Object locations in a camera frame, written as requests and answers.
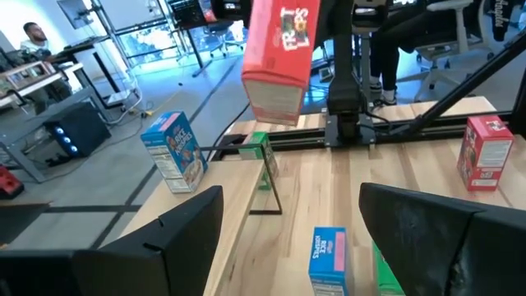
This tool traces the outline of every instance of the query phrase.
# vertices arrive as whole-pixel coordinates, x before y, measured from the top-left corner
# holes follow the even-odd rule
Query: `rice krispies box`
[[[343,227],[315,227],[309,276],[315,296],[349,296],[352,269]]]
[[[296,126],[321,0],[254,0],[242,81],[258,122]]]
[[[468,118],[457,169],[468,191],[495,191],[513,144],[498,116]]]
[[[184,112],[167,112],[141,135],[172,193],[194,192],[208,165]]]

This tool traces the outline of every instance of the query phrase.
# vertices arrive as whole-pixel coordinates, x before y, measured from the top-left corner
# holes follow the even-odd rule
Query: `green cereal box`
[[[379,296],[404,296],[405,293],[400,287],[393,271],[391,271],[380,250],[374,245],[375,262],[376,262],[376,284],[378,285]]]
[[[253,132],[252,134],[247,135],[243,144],[262,144],[265,147],[265,154],[270,167],[270,173],[272,173],[273,178],[278,176],[278,164],[276,163],[272,147],[270,146],[269,135],[266,132]],[[242,160],[263,160],[263,154],[261,153],[260,148],[242,148],[239,149],[239,154]],[[260,186],[258,188],[261,190],[270,190],[272,188],[269,174],[266,170],[263,173],[263,177],[261,177]]]

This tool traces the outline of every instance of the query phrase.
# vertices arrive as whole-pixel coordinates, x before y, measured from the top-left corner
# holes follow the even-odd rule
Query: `red cereal box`
[[[457,168],[468,191],[495,191],[513,134],[498,116],[468,118]]]
[[[242,81],[256,120],[298,124],[320,0],[254,0]]]

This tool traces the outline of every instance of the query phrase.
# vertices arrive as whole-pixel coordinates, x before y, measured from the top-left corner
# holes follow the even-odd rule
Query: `wall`
[[[27,21],[34,21],[42,27],[48,36],[49,47],[53,53],[60,52],[68,44],[104,33],[102,25],[97,21],[84,28],[73,29],[58,6],[57,0],[0,0],[0,7],[4,12],[4,16],[0,17],[0,30],[16,48],[19,48],[21,41],[27,39],[22,29]],[[123,72],[126,66],[111,40],[104,42],[97,49],[99,56],[111,73],[121,73],[121,76],[125,76]],[[89,77],[104,76],[92,53],[80,53],[77,58],[84,64]]]

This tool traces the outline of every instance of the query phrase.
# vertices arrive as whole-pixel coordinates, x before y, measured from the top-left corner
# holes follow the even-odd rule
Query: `man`
[[[30,53],[38,53],[45,62],[53,62],[54,56],[49,51],[49,42],[46,34],[39,25],[34,22],[28,22],[24,25],[24,32],[29,37],[21,43],[21,50],[27,50]],[[63,80],[58,80],[49,85],[58,94],[57,100],[66,99],[71,95],[71,87]],[[45,89],[39,89],[28,95],[35,102],[36,115],[42,113],[48,107],[49,93]]]

